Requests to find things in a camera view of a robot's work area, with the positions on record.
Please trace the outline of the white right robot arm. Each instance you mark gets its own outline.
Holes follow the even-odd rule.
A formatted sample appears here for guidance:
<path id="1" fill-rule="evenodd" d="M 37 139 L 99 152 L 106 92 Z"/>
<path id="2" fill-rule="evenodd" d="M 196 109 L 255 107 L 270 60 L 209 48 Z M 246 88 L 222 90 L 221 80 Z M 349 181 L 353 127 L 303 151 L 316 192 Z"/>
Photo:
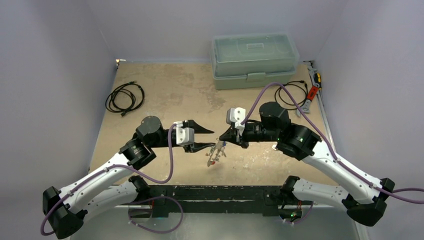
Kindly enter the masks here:
<path id="1" fill-rule="evenodd" d="M 311 201 L 339 208 L 355 222 L 374 226 L 384 215 L 386 200 L 394 190 L 389 178 L 376 178 L 358 169 L 340 155 L 332 156 L 330 146 L 313 130 L 293 123 L 288 111 L 276 102 L 259 108 L 260 120 L 247 119 L 246 110 L 230 108 L 226 113 L 229 128 L 219 137 L 223 142 L 248 148 L 253 142 L 273 142 L 284 155 L 321 171 L 335 185 L 314 183 L 289 176 L 277 194 L 270 194 L 283 205 Z"/>

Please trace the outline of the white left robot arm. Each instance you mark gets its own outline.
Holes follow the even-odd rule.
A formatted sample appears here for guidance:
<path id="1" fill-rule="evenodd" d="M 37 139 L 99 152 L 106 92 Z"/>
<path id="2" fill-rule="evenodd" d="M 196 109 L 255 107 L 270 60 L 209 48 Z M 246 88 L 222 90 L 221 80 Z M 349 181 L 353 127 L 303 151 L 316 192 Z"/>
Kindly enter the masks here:
<path id="1" fill-rule="evenodd" d="M 173 148 L 196 153 L 212 147 L 212 142 L 195 141 L 196 134 L 212 133 L 192 119 L 176 121 L 165 129 L 157 116 L 145 117 L 132 138 L 100 167 L 67 186 L 60 189 L 51 186 L 42 193 L 44 219 L 40 234 L 63 240 L 76 233 L 90 217 L 105 210 L 132 202 L 146 203 L 149 199 L 146 180 L 166 184 L 174 174 Z M 169 173 L 164 180 L 141 172 L 156 158 L 154 148 L 168 149 Z"/>

